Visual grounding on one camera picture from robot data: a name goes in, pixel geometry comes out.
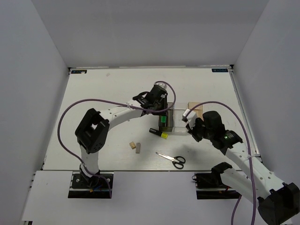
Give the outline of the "green highlighter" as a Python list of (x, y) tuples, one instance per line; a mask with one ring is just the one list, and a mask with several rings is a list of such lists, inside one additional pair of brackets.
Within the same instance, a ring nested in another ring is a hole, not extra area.
[(160, 116), (160, 122), (161, 123), (166, 123), (167, 122), (167, 116), (166, 115)]

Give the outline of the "yellow highlighter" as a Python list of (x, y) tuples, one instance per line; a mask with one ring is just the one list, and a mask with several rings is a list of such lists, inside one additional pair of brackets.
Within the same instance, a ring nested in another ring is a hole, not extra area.
[(164, 133), (164, 132), (162, 132), (162, 131), (159, 131), (159, 130), (156, 130), (156, 129), (153, 129), (153, 128), (150, 128), (150, 129), (149, 129), (149, 132), (150, 132), (151, 134), (154, 134), (154, 135), (156, 135), (156, 136), (159, 136), (159, 137), (161, 137), (161, 138), (163, 138), (163, 139), (167, 139), (167, 138), (168, 138), (168, 134), (167, 134), (167, 133)]

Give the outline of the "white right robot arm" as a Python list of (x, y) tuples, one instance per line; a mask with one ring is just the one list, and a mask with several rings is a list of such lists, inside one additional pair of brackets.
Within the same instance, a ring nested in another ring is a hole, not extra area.
[(294, 183), (285, 183), (251, 156), (242, 138), (225, 128), (218, 112), (206, 112), (202, 118), (191, 112), (186, 128), (197, 142), (209, 140), (244, 172), (241, 175), (231, 164), (222, 162), (212, 168), (207, 180), (199, 180), (201, 187), (226, 185), (235, 189), (269, 225), (280, 225), (300, 212), (300, 189)]

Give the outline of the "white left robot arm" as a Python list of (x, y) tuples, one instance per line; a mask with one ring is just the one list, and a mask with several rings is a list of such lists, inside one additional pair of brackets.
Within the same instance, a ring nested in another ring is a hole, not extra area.
[(125, 106), (104, 111), (89, 109), (75, 130), (75, 136), (81, 149), (83, 162), (80, 174), (88, 187), (99, 182), (98, 152), (104, 147), (108, 132), (119, 124), (130, 119), (140, 118), (147, 114), (163, 115), (167, 108), (166, 84), (155, 83), (151, 91), (142, 92), (129, 100)]

